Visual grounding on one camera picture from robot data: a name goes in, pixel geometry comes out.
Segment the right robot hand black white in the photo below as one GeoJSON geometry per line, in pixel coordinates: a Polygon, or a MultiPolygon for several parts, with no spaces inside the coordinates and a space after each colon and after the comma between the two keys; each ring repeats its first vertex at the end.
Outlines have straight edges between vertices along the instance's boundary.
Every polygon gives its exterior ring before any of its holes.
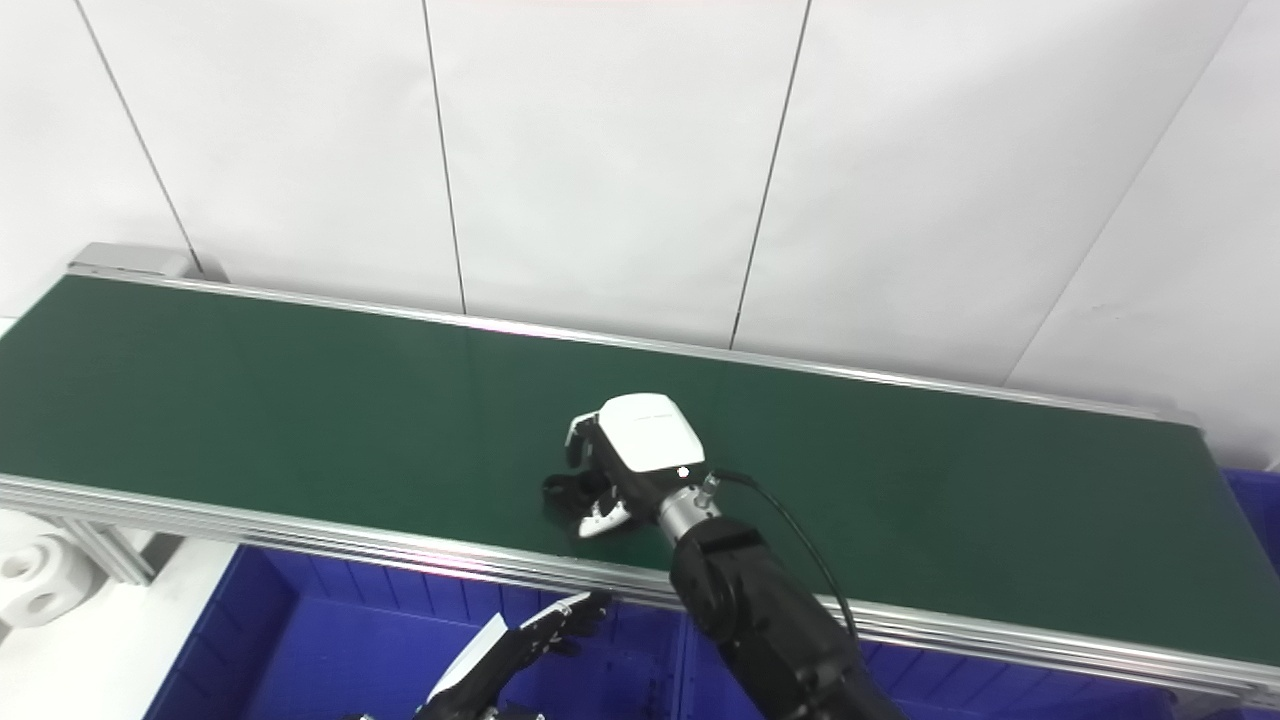
{"type": "Polygon", "coordinates": [[[573,510],[582,539],[639,521],[659,527],[676,544],[721,514],[713,501],[718,482],[701,441],[666,395],[621,395],[576,416],[564,456],[586,502],[573,510]]]}

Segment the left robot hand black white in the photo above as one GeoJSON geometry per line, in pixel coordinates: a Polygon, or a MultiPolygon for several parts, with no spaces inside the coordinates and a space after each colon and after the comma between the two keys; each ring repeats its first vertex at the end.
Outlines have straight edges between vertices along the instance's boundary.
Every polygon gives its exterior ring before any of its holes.
{"type": "Polygon", "coordinates": [[[517,626],[502,614],[486,621],[454,657],[415,719],[498,719],[506,685],[539,659],[575,657],[581,638],[595,635],[614,596],[589,591],[557,600],[517,626]]]}

